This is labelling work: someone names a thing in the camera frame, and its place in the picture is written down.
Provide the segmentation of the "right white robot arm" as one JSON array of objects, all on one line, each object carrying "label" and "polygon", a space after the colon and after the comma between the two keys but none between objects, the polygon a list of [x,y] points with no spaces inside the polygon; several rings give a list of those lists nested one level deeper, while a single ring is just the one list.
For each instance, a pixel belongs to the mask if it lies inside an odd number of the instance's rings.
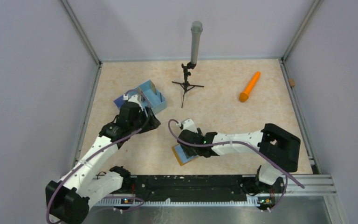
[{"label": "right white robot arm", "polygon": [[185,155],[223,156],[227,154],[255,153],[265,160],[257,172],[255,187],[268,192],[277,178],[284,175],[302,189],[305,186],[293,175],[298,170],[301,140],[281,127],[267,123],[259,131],[227,134],[218,132],[202,133],[192,119],[174,122],[181,132],[175,139]]}]

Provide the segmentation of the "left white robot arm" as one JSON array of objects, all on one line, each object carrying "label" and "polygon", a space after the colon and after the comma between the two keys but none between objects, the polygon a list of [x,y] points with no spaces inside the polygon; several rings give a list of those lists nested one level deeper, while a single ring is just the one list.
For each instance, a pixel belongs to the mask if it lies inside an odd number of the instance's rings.
[{"label": "left white robot arm", "polygon": [[127,192],[128,177],[108,171],[96,180],[103,164],[133,135],[156,129],[161,123],[152,111],[152,104],[143,93],[123,95],[124,104],[114,120],[104,125],[93,145],[77,164],[60,180],[46,186],[46,222],[81,224],[90,209],[109,193]]}]

